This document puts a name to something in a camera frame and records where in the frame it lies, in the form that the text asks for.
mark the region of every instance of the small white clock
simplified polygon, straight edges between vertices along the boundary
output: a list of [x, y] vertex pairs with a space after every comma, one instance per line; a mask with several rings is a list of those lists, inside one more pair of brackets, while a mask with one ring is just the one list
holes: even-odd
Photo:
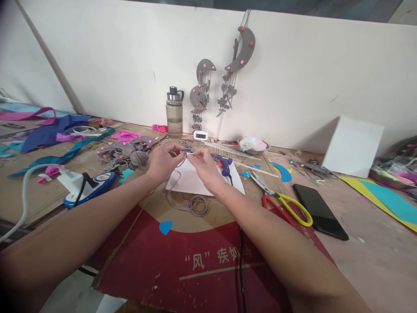
[[206, 141], [209, 138], [209, 134], [202, 130], [196, 130], [194, 132], [194, 139]]

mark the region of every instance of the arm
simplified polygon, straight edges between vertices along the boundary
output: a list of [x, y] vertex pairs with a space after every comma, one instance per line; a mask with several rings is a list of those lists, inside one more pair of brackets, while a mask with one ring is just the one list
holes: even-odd
[[5, 282], [24, 303], [25, 311], [40, 310], [56, 286], [83, 265], [130, 210], [169, 177], [184, 160], [184, 150], [174, 143], [157, 147], [145, 175], [73, 208], [0, 253]]
[[288, 291], [295, 312], [369, 312], [357, 291], [284, 220], [227, 184], [208, 149], [188, 156], [205, 187], [234, 215]]

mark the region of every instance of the black smartphone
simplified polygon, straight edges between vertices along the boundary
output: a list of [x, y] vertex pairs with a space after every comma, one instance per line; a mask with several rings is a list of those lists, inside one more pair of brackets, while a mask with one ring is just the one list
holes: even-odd
[[315, 230], [338, 239], [349, 240], [349, 236], [316, 189], [298, 184], [294, 184], [292, 187], [301, 204], [313, 218], [313, 228]]

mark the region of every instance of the water bottle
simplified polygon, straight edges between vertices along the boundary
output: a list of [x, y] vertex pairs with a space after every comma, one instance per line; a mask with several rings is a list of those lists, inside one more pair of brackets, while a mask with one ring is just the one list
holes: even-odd
[[170, 137], [182, 137], [182, 99], [184, 91], [177, 90], [177, 87], [170, 86], [166, 93], [166, 119], [168, 135]]

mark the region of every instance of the crescent moon decoration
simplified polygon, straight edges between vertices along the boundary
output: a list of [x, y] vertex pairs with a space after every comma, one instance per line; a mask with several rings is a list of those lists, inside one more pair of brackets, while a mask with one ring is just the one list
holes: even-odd
[[[225, 67], [226, 74], [222, 75], [225, 82], [222, 84], [223, 96], [217, 100], [217, 103], [220, 105], [220, 113], [217, 115], [217, 117], [219, 117], [223, 112], [226, 112], [226, 110], [233, 109], [233, 96], [238, 92], [235, 89], [236, 72], [248, 64], [255, 49], [255, 35], [248, 28], [250, 13], [251, 10], [247, 10], [245, 12], [242, 23], [240, 27], [238, 27], [240, 34], [239, 39], [235, 39], [235, 45], [233, 46], [233, 61]], [[241, 44], [242, 48], [238, 55], [239, 44]]]
[[194, 107], [191, 111], [194, 124], [191, 126], [194, 130], [202, 130], [201, 128], [201, 115], [207, 109], [210, 97], [210, 79], [212, 77], [212, 71], [215, 71], [216, 67], [213, 62], [208, 59], [202, 59], [197, 65], [197, 80], [199, 84], [191, 89], [190, 101]]

